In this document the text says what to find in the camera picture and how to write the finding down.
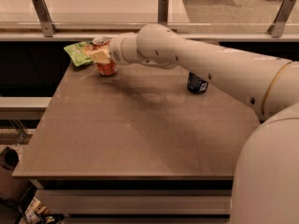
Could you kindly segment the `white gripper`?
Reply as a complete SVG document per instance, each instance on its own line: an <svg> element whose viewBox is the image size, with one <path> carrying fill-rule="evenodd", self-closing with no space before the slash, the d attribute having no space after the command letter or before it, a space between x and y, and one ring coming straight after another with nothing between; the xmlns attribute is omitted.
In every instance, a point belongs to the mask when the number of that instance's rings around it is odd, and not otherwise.
<svg viewBox="0 0 299 224"><path fill-rule="evenodd" d="M125 33L113 37L108 46L93 49L89 52L95 63L107 64L112 60L117 64L131 64L138 62L136 34Z"/></svg>

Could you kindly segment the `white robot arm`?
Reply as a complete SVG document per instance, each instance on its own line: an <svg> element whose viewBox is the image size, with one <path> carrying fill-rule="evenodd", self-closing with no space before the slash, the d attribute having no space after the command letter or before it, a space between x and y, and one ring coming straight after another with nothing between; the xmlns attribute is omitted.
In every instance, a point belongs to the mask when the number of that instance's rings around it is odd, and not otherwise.
<svg viewBox="0 0 299 224"><path fill-rule="evenodd" d="M299 224L299 64L185 38L157 23L92 40L99 63L180 67L255 118L235 158L230 224Z"/></svg>

